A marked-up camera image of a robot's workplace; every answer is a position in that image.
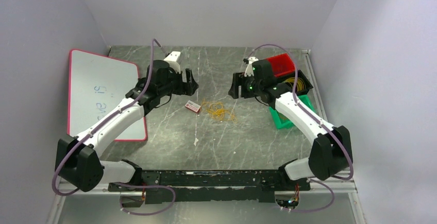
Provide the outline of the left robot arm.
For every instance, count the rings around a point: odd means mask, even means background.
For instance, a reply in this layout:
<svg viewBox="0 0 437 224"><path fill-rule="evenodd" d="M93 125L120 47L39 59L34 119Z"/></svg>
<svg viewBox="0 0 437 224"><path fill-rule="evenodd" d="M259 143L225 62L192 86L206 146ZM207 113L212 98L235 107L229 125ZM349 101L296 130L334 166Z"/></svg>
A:
<svg viewBox="0 0 437 224"><path fill-rule="evenodd" d="M76 187L89 192L100 183L120 183L130 191L143 183L142 168L129 160L102 161L101 154L127 128L160 107L161 98L174 95L192 96L198 89L192 70L177 70L177 63L154 60L146 76L139 78L122 101L104 118L87 130L61 137L57 144L55 173L52 189L58 195L57 179L61 177Z"/></svg>

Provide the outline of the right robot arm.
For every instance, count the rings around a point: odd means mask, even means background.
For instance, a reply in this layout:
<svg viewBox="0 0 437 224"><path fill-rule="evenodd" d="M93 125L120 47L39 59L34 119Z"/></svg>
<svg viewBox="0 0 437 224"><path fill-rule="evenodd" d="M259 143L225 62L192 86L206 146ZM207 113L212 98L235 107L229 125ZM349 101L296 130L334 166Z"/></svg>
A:
<svg viewBox="0 0 437 224"><path fill-rule="evenodd" d="M297 72L276 76L267 60L249 58L247 62L244 72L233 74L228 94L234 99L260 97L263 103L290 120L311 145L308 157L284 165L284 172L278 176L279 186L290 190L301 178L337 178L347 168L350 174L344 179L351 179L354 168L349 130L327 122L303 104L295 87L284 82L296 78Z"/></svg>

